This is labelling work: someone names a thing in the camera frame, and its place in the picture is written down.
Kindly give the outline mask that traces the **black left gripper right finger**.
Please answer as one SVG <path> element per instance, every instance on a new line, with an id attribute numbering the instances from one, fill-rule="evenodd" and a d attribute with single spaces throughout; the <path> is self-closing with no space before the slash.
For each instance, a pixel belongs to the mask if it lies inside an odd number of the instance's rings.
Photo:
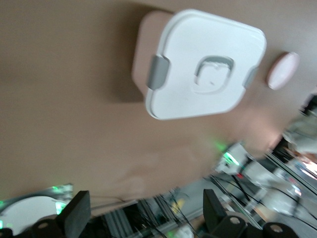
<path id="1" fill-rule="evenodd" d="M 287 225 L 269 222 L 259 229 L 237 215 L 228 215 L 212 189 L 203 191 L 204 238 L 295 238 Z"/>

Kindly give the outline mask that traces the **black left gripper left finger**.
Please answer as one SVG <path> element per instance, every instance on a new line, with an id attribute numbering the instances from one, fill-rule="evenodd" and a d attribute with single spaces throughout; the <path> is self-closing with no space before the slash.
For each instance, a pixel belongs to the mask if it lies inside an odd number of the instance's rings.
<path id="1" fill-rule="evenodd" d="M 78 238 L 91 217 L 89 191 L 80 191 L 54 219 L 35 222 L 26 231 L 14 235 L 12 229 L 0 230 L 2 238 Z"/>

